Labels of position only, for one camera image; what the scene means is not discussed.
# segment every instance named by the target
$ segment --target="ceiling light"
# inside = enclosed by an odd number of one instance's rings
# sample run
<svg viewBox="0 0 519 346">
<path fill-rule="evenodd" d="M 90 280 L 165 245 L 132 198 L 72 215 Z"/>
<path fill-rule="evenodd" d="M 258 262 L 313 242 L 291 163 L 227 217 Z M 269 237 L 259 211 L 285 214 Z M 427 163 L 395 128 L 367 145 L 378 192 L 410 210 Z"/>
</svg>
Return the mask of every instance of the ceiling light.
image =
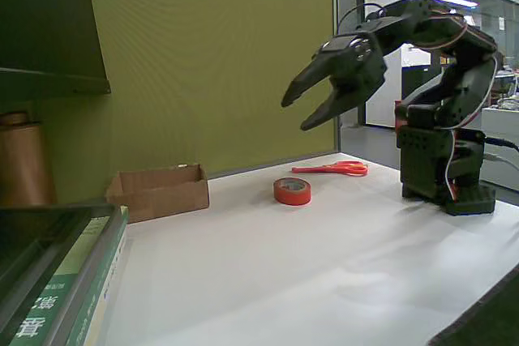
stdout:
<svg viewBox="0 0 519 346">
<path fill-rule="evenodd" d="M 468 0 L 440 0 L 441 2 L 447 2 L 452 4 L 459 4 L 460 6 L 475 8 L 479 6 L 476 2 L 470 2 Z"/>
</svg>

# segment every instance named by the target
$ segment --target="floor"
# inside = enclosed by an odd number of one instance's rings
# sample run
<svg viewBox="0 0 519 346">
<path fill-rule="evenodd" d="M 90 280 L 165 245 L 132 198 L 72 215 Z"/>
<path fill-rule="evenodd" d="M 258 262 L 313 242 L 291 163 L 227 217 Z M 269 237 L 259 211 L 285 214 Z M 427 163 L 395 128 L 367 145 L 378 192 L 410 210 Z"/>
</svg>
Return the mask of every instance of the floor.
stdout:
<svg viewBox="0 0 519 346">
<path fill-rule="evenodd" d="M 341 151 L 388 166 L 400 168 L 400 151 L 393 129 L 369 126 L 343 126 L 341 128 Z M 496 198 L 502 202 L 519 206 L 519 193 L 501 186 L 495 186 Z"/>
</svg>

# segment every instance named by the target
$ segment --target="white table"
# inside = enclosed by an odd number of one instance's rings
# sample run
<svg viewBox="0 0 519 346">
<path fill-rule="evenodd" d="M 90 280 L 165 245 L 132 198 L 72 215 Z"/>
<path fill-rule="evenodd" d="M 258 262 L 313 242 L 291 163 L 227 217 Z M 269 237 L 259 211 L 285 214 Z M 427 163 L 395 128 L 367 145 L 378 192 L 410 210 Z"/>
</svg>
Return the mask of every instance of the white table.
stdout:
<svg viewBox="0 0 519 346">
<path fill-rule="evenodd" d="M 284 206 L 272 182 L 290 166 L 212 180 L 208 210 L 131 225 L 100 344 L 423 345 L 519 263 L 518 207 L 448 216 L 377 164 L 306 175 L 311 203 Z"/>
</svg>

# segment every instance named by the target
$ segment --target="olive green wall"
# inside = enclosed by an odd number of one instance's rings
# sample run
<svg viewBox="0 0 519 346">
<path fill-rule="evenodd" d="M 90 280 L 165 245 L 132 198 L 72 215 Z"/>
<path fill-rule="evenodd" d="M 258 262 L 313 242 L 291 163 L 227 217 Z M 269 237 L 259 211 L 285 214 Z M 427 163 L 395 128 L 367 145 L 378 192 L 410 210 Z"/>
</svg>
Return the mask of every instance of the olive green wall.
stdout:
<svg viewBox="0 0 519 346">
<path fill-rule="evenodd" d="M 330 152 L 334 126 L 300 122 L 324 84 L 281 109 L 332 32 L 332 0 L 92 0 L 112 94 L 35 104 L 61 202 L 118 170 L 199 161 L 210 173 Z"/>
</svg>

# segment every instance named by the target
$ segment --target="white cable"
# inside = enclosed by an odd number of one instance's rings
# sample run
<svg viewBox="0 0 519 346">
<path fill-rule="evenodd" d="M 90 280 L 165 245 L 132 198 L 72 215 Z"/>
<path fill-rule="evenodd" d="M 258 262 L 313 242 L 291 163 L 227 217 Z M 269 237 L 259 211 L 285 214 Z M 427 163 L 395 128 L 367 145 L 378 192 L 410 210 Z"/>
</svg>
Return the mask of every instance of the white cable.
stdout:
<svg viewBox="0 0 519 346">
<path fill-rule="evenodd" d="M 449 156 L 447 160 L 447 166 L 445 166 L 445 184 L 447 184 L 448 192 L 451 195 L 452 200 L 456 200 L 456 194 L 454 193 L 453 188 L 451 188 L 450 182 L 448 182 L 448 167 L 450 166 L 451 162 L 453 162 L 454 157 L 454 147 L 456 145 L 456 136 L 454 135 L 454 130 L 451 131 L 451 136 L 453 137 L 453 148 L 451 149 L 451 155 Z"/>
<path fill-rule="evenodd" d="M 507 160 L 506 158 L 498 156 L 497 154 L 484 153 L 483 158 L 488 161 L 504 162 L 505 164 L 508 164 L 519 171 L 519 166 L 515 165 L 511 160 Z"/>
<path fill-rule="evenodd" d="M 492 76 L 492 80 L 491 80 L 490 85 L 488 86 L 488 89 L 487 89 L 487 94 L 485 95 L 485 97 L 481 101 L 481 104 L 476 108 L 476 110 L 471 115 L 468 115 L 467 117 L 465 117 L 465 120 L 461 121 L 459 124 L 457 124 L 455 126 L 452 126 L 452 127 L 440 127 L 440 130 L 450 130 L 451 131 L 451 136 L 453 137 L 453 148 L 451 149 L 451 155 L 448 158 L 447 166 L 445 167 L 445 184 L 447 184 L 448 192 L 450 193 L 452 200 L 456 200 L 456 194 L 454 194 L 454 190 L 453 190 L 453 188 L 451 188 L 450 182 L 448 182 L 448 168 L 449 168 L 451 162 L 453 162 L 454 149 L 456 147 L 456 136 L 454 135 L 454 130 L 455 129 L 459 129 L 460 127 L 463 127 L 468 122 L 470 122 L 472 117 L 479 112 L 479 110 L 485 104 L 485 101 L 487 101 L 488 95 L 490 94 L 490 91 L 492 90 L 492 86 L 494 85 L 495 75 L 497 74 L 497 64 L 498 64 L 498 62 L 497 62 L 497 59 L 495 58 L 495 56 L 492 56 L 492 58 L 494 59 L 494 62 L 495 62 L 494 75 Z"/>
</svg>

